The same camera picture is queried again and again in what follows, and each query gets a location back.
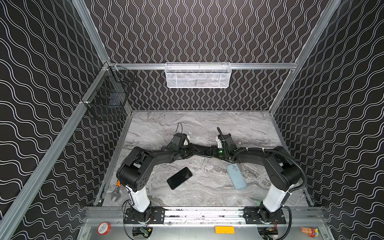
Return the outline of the black phone case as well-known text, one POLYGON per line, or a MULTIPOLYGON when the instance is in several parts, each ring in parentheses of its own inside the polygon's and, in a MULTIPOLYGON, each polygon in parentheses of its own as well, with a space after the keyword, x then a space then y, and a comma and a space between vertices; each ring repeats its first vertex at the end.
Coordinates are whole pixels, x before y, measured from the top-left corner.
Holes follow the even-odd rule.
POLYGON ((194 146, 195 148, 195 155, 205 157, 205 158, 212 158, 213 153, 211 147, 205 147, 205 146, 194 146))

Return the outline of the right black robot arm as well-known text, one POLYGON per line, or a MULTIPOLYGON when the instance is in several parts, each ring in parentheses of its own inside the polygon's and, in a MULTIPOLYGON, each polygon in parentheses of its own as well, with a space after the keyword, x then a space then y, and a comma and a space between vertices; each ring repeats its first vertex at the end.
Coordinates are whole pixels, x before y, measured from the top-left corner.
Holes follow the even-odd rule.
POLYGON ((224 135, 220 128, 217 130, 219 143, 213 148, 212 157, 232 164, 247 163, 265 168, 271 186, 260 203, 258 217, 264 223, 274 221, 289 196, 307 185, 305 171, 283 147, 238 148, 231 134, 224 135))

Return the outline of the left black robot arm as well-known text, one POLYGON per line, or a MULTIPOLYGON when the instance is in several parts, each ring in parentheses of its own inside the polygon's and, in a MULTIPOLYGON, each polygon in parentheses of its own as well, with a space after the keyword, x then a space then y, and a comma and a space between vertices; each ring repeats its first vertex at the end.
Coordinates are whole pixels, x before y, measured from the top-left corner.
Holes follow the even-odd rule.
POLYGON ((159 150, 133 148, 118 168, 116 177, 130 194, 130 214, 136 221, 147 223, 150 220, 152 206, 146 184, 154 167, 191 158, 198 151, 198 147, 190 143, 185 134, 175 134, 171 142, 159 150))

